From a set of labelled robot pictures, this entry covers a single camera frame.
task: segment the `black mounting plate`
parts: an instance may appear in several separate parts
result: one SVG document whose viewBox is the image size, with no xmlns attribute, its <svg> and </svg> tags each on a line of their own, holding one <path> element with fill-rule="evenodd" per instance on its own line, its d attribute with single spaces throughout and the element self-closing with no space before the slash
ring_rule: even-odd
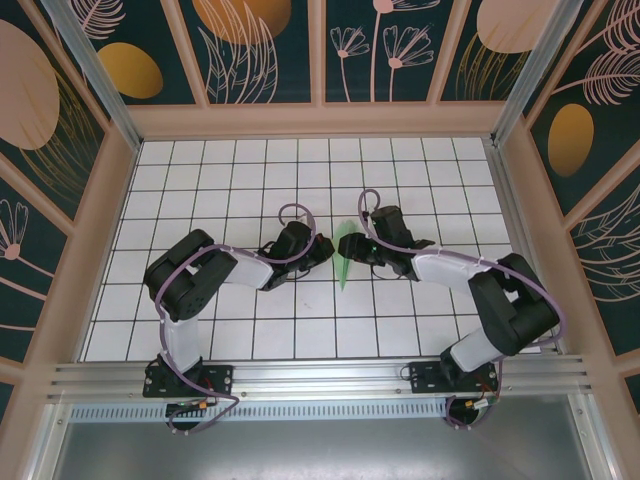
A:
<svg viewBox="0 0 640 480">
<path fill-rule="evenodd" d="M 233 367 L 231 365 L 204 365 L 200 371 L 198 385 L 212 388 L 214 392 L 231 393 Z M 175 374 L 163 366 L 149 366 L 142 396 L 145 398 L 202 398 L 204 394 L 185 385 Z"/>
<path fill-rule="evenodd" d="M 468 373 L 460 379 L 455 387 L 452 387 L 442 374 L 438 360 L 411 362 L 407 367 L 412 393 L 481 393 L 482 383 L 479 379 L 494 391 L 498 388 L 496 369 L 491 363 Z"/>
</svg>

